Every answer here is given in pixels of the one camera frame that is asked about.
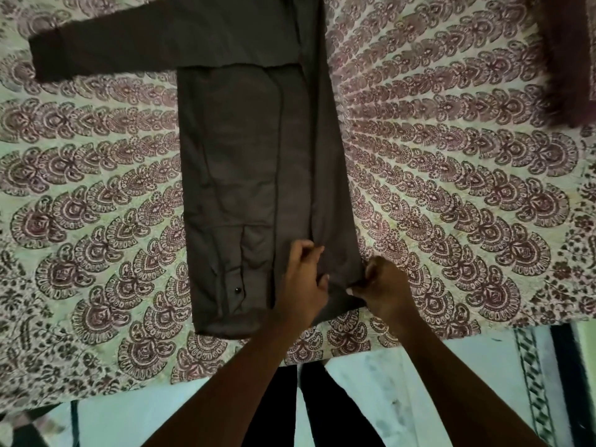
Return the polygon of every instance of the forearm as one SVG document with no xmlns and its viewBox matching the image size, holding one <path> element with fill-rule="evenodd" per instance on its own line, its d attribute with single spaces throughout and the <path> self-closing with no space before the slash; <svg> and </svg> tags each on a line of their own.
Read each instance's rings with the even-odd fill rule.
<svg viewBox="0 0 596 447">
<path fill-rule="evenodd" d="M 269 317 L 145 447 L 240 446 L 267 385 L 299 335 L 292 324 Z"/>
<path fill-rule="evenodd" d="M 418 371 L 455 447 L 544 447 L 533 430 L 455 356 L 415 312 L 389 321 Z"/>
</svg>

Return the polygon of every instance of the shirt sleeve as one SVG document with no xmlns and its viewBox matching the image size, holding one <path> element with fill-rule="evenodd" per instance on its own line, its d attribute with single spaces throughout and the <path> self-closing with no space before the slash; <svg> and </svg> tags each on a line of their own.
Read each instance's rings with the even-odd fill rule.
<svg viewBox="0 0 596 447">
<path fill-rule="evenodd" d="M 36 79 L 299 60 L 284 0 L 156 0 L 29 40 Z"/>
</svg>

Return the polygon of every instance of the white tiled floor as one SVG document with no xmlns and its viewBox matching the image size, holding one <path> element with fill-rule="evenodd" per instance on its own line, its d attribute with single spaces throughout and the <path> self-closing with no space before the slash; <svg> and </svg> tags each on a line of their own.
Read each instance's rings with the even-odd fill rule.
<svg viewBox="0 0 596 447">
<path fill-rule="evenodd" d="M 548 329 L 536 331 L 540 360 L 558 445 L 571 445 L 568 421 L 558 380 L 557 364 Z M 447 342 L 470 368 L 484 379 L 526 422 L 531 410 L 512 331 Z M 388 447 L 449 447 L 436 409 L 407 354 L 402 349 L 377 350 L 336 358 L 327 370 L 361 408 Z M 205 380 L 175 386 L 152 387 L 100 396 L 79 403 L 81 447 L 138 447 Z M 296 447 L 314 447 L 306 406 L 298 392 Z M 57 438 L 51 447 L 62 447 Z"/>
</svg>

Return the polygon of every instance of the floor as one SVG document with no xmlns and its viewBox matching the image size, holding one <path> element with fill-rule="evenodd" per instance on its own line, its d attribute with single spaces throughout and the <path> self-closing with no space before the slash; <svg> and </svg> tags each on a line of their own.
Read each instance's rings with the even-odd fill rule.
<svg viewBox="0 0 596 447">
<path fill-rule="evenodd" d="M 491 332 L 447 344 L 548 445 L 573 445 L 547 327 Z M 451 446 L 428 393 L 402 349 L 335 358 L 327 363 L 327 369 L 358 404 L 387 447 Z M 204 383 L 199 380 L 152 387 L 78 402 L 80 446 L 142 445 Z M 314 447 L 304 401 L 300 390 L 297 392 L 295 445 Z M 72 413 L 71 404 L 61 404 L 34 421 L 46 445 L 73 445 Z M 3 425 L 0 443 L 10 445 Z M 13 445 L 20 447 L 16 441 Z"/>
</svg>

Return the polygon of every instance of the right hand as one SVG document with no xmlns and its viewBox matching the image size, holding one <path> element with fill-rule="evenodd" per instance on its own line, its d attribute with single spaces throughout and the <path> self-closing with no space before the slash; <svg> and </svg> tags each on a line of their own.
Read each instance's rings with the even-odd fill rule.
<svg viewBox="0 0 596 447">
<path fill-rule="evenodd" d="M 367 302 L 373 315 L 389 325 L 399 323 L 404 316 L 418 315 L 408 275 L 393 263 L 377 255 L 367 264 L 364 277 L 365 285 L 351 290 Z"/>
</svg>

